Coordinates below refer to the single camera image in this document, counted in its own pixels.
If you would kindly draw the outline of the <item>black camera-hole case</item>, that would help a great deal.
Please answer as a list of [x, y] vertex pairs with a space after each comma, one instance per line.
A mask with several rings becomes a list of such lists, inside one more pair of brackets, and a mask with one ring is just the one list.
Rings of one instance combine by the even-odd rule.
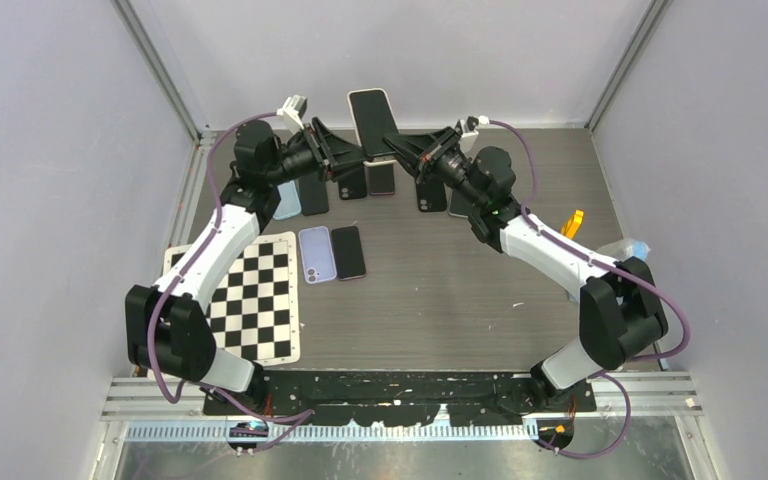
[[358, 200], [368, 195], [366, 170], [364, 167], [348, 173], [337, 182], [341, 200]]

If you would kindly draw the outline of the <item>phone with pink case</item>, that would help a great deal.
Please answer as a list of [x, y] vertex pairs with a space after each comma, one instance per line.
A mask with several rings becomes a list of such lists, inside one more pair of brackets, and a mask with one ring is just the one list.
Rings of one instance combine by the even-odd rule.
[[369, 167], [394, 164], [394, 150], [383, 141], [386, 135], [398, 132], [386, 91], [381, 88], [354, 90], [347, 94], [347, 100], [357, 141], [367, 156], [365, 164]]

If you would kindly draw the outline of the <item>light blue case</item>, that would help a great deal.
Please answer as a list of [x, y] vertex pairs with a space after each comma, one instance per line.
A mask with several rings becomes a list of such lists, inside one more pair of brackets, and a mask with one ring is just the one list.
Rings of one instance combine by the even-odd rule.
[[273, 214], [274, 220], [286, 220], [301, 214], [302, 206], [295, 181], [278, 186], [280, 202]]

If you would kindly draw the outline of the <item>bare phone silver edge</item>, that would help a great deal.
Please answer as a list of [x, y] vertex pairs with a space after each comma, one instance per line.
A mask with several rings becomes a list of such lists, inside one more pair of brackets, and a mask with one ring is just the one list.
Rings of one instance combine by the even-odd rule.
[[472, 204], [470, 200], [459, 191], [452, 190], [448, 208], [449, 215], [456, 218], [468, 218], [471, 212]]

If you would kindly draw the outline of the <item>phone with lilac case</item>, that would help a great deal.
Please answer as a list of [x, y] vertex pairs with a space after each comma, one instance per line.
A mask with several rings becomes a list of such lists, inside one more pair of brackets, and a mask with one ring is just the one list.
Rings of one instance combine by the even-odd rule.
[[353, 280], [367, 275], [365, 257], [357, 226], [331, 231], [332, 251], [338, 280]]

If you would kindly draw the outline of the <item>lilac case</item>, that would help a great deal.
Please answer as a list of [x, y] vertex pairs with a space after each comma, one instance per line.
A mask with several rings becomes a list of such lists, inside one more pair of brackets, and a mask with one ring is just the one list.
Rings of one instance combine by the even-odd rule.
[[298, 232], [304, 280], [308, 284], [333, 281], [337, 277], [330, 230], [325, 226]]

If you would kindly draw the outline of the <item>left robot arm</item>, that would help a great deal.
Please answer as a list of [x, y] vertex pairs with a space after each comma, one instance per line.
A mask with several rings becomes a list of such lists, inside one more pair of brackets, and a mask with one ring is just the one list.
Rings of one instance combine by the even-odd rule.
[[133, 286], [125, 297], [129, 361], [183, 381], [228, 390], [240, 412], [258, 412], [267, 398], [255, 380], [254, 362], [217, 346], [206, 312], [221, 280], [243, 250], [272, 220], [279, 186], [315, 174], [336, 181], [359, 171], [364, 149], [333, 133], [319, 118], [281, 141], [259, 114], [223, 134], [233, 140], [228, 183], [212, 183], [211, 220], [167, 274], [150, 286]]

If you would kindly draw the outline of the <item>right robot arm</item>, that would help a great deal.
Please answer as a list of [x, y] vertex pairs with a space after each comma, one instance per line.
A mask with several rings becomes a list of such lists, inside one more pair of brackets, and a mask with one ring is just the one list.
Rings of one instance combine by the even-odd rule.
[[651, 271], [639, 258], [618, 261], [586, 249], [542, 222], [513, 195], [507, 151], [485, 147], [470, 158], [459, 131], [387, 134], [384, 143], [417, 183], [438, 180], [469, 201], [476, 238], [536, 268], [579, 305], [578, 334], [531, 370], [531, 397], [556, 410], [571, 387], [631, 361], [669, 330]]

